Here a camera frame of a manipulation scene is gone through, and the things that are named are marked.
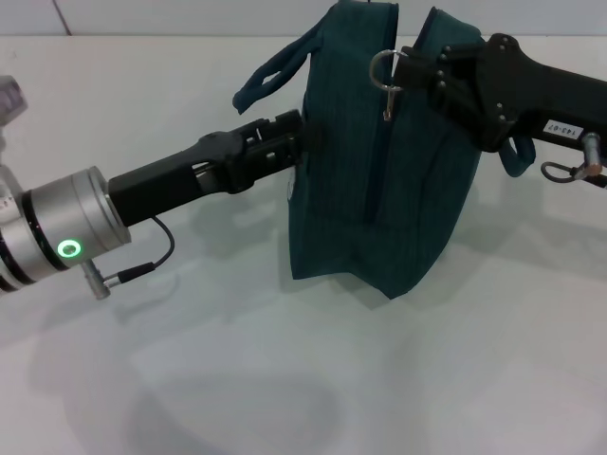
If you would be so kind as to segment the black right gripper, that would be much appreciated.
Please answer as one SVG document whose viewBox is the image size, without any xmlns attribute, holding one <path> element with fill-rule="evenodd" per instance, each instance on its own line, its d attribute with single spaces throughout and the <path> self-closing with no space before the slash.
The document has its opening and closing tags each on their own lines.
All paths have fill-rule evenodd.
<svg viewBox="0 0 607 455">
<path fill-rule="evenodd" d="M 509 35 L 446 45 L 437 57 L 403 46 L 395 85 L 428 89 L 429 105 L 488 152 L 511 137 L 581 150 L 594 133 L 607 153 L 607 82 L 540 64 Z"/>
</svg>

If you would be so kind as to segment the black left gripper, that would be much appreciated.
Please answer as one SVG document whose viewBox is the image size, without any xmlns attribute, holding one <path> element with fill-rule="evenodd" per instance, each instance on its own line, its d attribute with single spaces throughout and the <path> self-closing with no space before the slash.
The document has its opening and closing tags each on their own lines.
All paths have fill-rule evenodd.
<svg viewBox="0 0 607 455">
<path fill-rule="evenodd" d="M 326 133 L 303 123 L 298 110 L 259 118 L 234 132 L 201 137 L 188 149 L 109 180 L 108 194 L 120 220 L 133 226 L 195 199 L 233 189 L 227 167 L 234 159 L 234 191 L 300 164 L 318 151 Z"/>
</svg>

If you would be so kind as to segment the dark teal lunch bag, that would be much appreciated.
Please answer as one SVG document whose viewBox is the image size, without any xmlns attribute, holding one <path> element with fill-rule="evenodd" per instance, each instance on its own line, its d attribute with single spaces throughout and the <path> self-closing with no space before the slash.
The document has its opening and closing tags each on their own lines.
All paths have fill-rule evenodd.
<svg viewBox="0 0 607 455">
<path fill-rule="evenodd" d="M 374 86 L 391 68 L 398 7 L 338 0 L 234 95 L 239 112 L 309 65 L 302 116 L 308 140 L 288 202 L 296 280 L 348 273 L 390 299 L 413 289 L 447 245 L 481 157 L 421 93 L 389 107 Z"/>
</svg>

